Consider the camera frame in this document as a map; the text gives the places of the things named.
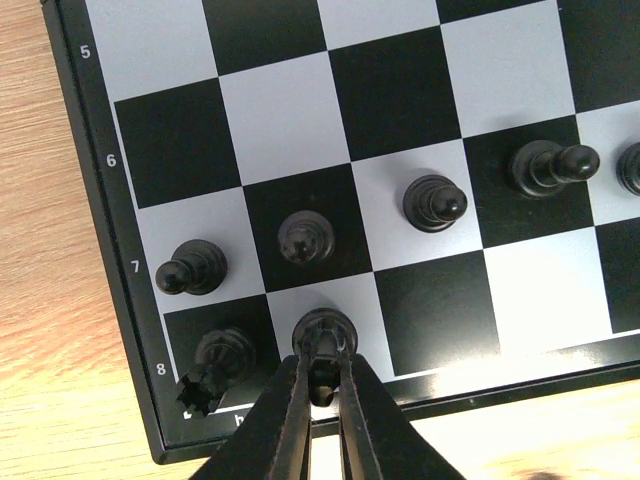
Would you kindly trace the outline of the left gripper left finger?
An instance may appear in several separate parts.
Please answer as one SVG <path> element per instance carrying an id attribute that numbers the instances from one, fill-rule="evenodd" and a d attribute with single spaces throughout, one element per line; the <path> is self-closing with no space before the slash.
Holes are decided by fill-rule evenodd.
<path id="1" fill-rule="evenodd" d="M 309 357 L 286 357 L 244 422 L 194 479 L 307 479 L 311 415 Z"/>

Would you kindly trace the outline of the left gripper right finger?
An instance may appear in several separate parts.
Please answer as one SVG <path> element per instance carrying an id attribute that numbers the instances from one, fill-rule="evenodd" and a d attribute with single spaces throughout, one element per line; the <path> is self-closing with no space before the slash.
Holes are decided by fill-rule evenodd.
<path id="1" fill-rule="evenodd" d="M 366 359 L 339 360 L 339 435 L 345 479 L 461 479 L 410 424 Z"/>

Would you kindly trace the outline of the black rook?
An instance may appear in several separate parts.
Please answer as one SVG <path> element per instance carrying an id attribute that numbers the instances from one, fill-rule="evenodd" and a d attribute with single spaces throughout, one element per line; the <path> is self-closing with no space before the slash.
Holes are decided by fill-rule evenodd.
<path id="1" fill-rule="evenodd" d="M 226 393 L 249 378 L 257 365 L 255 342 L 237 327 L 213 330 L 196 349 L 195 364 L 177 383 L 176 401 L 188 414 L 205 418 Z"/>

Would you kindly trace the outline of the black pawn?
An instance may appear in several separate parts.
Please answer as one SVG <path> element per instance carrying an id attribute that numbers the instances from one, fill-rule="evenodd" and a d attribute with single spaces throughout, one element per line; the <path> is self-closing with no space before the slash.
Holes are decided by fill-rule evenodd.
<path id="1" fill-rule="evenodd" d="M 341 382 L 340 358 L 354 354 L 358 335 L 340 310 L 316 308 L 302 316 L 292 334 L 296 354 L 309 357 L 308 383 L 311 404 L 328 407 Z"/>
<path id="2" fill-rule="evenodd" d="M 312 210 L 300 210 L 289 215 L 277 233 L 282 256 L 297 265 L 315 264 L 326 260 L 335 248 L 332 224 Z"/>
<path id="3" fill-rule="evenodd" d="M 168 295 L 206 295 L 216 290 L 228 273 L 222 249 L 213 242 L 194 239 L 181 244 L 155 273 L 159 290 Z"/>

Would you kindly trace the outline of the black chess piece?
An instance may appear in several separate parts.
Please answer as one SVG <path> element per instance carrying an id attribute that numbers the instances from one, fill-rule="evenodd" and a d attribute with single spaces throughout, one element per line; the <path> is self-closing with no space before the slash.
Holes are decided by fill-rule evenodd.
<path id="1" fill-rule="evenodd" d="M 631 194 L 640 195 L 640 143 L 630 145 L 616 162 L 620 184 Z"/>
<path id="2" fill-rule="evenodd" d="M 414 228 L 437 233 L 450 228 L 466 213 L 468 200 L 449 178 L 430 174 L 417 178 L 407 187 L 402 207 Z"/>
<path id="3" fill-rule="evenodd" d="M 549 140 L 531 141 L 512 156 L 508 175 L 524 197 L 543 199 L 555 196 L 572 183 L 593 177 L 600 168 L 600 156 L 591 147 L 563 147 Z"/>

